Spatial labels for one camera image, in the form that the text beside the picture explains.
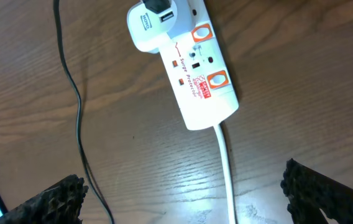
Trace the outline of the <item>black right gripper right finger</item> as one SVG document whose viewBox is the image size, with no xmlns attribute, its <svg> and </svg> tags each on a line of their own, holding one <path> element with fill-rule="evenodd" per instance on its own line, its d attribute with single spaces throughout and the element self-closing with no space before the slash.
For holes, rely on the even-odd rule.
<svg viewBox="0 0 353 224">
<path fill-rule="evenodd" d="M 353 189 L 310 169 L 287 161 L 280 183 L 289 200 L 287 211 L 294 224 L 353 223 Z"/>
</svg>

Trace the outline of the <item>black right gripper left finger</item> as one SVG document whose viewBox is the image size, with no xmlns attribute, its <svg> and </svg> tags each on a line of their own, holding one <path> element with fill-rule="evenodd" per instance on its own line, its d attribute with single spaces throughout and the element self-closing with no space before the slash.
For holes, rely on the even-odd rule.
<svg viewBox="0 0 353 224">
<path fill-rule="evenodd" d="M 79 219 L 89 187 L 69 175 L 0 217 L 0 224 L 81 224 Z"/>
</svg>

